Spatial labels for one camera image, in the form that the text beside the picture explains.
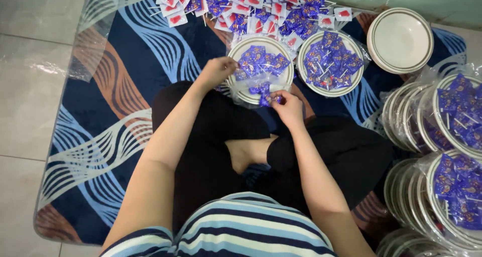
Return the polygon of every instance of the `rug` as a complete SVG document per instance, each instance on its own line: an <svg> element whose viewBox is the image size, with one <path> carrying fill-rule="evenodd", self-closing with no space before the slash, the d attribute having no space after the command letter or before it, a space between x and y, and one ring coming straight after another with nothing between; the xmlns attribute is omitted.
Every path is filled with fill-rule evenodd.
<svg viewBox="0 0 482 257"><path fill-rule="evenodd" d="M82 22L76 36L69 73L92 79L66 79L34 216L36 232L46 239L104 242L152 134L154 95L177 81L195 80L209 59L226 54L226 33L214 29L211 21L205 26L202 18L188 15L187 24L169 28L160 14L149 16L154 0L125 0L117 5L91 19L95 25ZM358 12L352 22L340 27L366 44L375 17ZM111 27L103 41L107 33L100 32L99 26L106 18ZM448 74L465 63L461 37L441 29L432 31L434 51L429 66ZM379 94L401 86L404 80L406 76L390 74L371 62L356 89L340 98L324 98L299 78L293 92L303 99L308 116L349 117L384 135L377 119L383 104ZM279 129L272 109L257 111L272 131ZM368 240L379 240L381 227L393 222L383 196L375 192L352 214Z"/></svg>

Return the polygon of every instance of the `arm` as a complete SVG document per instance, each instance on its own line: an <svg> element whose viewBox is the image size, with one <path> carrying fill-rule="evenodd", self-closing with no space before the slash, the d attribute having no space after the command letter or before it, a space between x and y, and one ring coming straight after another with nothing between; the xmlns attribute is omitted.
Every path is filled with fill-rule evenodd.
<svg viewBox="0 0 482 257"><path fill-rule="evenodd" d="M229 57L210 60L198 79L149 140L134 169L118 216L102 250L133 231L172 229L174 172L186 147L204 96L236 68Z"/></svg>
<svg viewBox="0 0 482 257"><path fill-rule="evenodd" d="M298 158L303 194L313 222L325 233L340 257L376 256L351 216L345 197L331 176L303 123L302 102L286 91L278 91L285 105L273 108L290 130Z"/></svg>

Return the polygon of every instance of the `person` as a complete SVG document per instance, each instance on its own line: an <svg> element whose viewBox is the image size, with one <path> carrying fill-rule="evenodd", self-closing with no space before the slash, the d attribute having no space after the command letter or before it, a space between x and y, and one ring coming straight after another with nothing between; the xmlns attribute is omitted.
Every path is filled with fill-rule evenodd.
<svg viewBox="0 0 482 257"><path fill-rule="evenodd" d="M350 210L389 166L389 142L347 118L305 125L287 91L272 107L288 131L271 136L213 90L236 68L215 58L156 96L154 134L101 256L375 256ZM252 163L271 170L249 188L240 174Z"/></svg>

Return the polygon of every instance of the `white floor tile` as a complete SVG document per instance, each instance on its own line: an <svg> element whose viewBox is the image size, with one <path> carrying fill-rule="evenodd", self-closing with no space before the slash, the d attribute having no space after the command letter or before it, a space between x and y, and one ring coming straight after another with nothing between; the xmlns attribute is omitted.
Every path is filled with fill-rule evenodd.
<svg viewBox="0 0 482 257"><path fill-rule="evenodd" d="M45 160L71 49L0 35L0 155Z"/></svg>
<svg viewBox="0 0 482 257"><path fill-rule="evenodd" d="M467 45L467 63L482 66L482 32L438 24L432 24L432 26L461 36Z"/></svg>
<svg viewBox="0 0 482 257"><path fill-rule="evenodd" d="M0 33L73 44L84 0L0 0Z"/></svg>
<svg viewBox="0 0 482 257"><path fill-rule="evenodd" d="M33 214L44 162L0 156L0 255L57 257L60 243L40 238Z"/></svg>
<svg viewBox="0 0 482 257"><path fill-rule="evenodd" d="M59 257L97 257L100 254L99 246L79 246L62 244Z"/></svg>

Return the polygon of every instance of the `striped shirt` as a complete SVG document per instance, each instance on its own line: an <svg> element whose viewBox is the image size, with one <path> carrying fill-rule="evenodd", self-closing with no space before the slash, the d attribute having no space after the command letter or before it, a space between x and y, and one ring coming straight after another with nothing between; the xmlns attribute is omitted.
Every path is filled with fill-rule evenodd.
<svg viewBox="0 0 482 257"><path fill-rule="evenodd" d="M243 192L211 201L174 238L164 227L135 231L107 256L336 256L320 229L296 209Z"/></svg>

